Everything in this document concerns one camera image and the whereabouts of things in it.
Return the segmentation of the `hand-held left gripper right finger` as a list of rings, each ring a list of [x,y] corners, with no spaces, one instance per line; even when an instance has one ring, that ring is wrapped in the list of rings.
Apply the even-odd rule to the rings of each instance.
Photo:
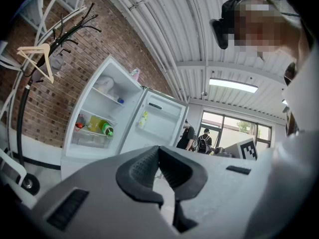
[[[159,167],[174,192],[172,225],[160,239],[243,238],[269,175],[269,155],[256,161],[159,148]]]

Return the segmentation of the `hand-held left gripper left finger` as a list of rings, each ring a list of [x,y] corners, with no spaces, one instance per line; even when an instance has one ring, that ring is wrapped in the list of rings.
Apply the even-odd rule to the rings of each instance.
[[[50,239],[176,239],[157,203],[137,201],[116,181],[118,168],[150,155],[151,146],[92,162],[50,189],[33,207],[36,227]]]

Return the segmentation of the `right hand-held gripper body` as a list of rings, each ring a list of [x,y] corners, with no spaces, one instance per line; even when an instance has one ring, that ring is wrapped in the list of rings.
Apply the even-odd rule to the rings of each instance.
[[[258,153],[253,138],[226,147],[225,152],[231,154],[234,158],[238,159],[258,159]]]

